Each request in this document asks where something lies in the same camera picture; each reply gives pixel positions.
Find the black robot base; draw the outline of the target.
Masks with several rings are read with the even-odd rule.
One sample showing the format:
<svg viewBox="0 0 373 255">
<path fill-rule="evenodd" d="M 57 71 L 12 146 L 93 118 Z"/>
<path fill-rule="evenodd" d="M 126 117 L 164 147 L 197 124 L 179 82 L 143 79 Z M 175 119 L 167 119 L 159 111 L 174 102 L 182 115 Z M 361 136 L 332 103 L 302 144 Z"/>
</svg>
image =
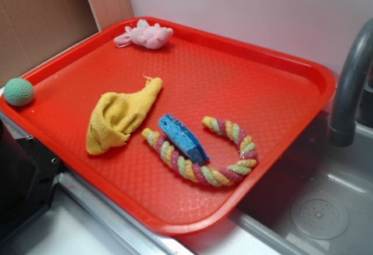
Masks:
<svg viewBox="0 0 373 255">
<path fill-rule="evenodd" d="M 16 139 L 1 123 L 1 243 L 50 209 L 62 167 L 38 139 Z"/>
</svg>

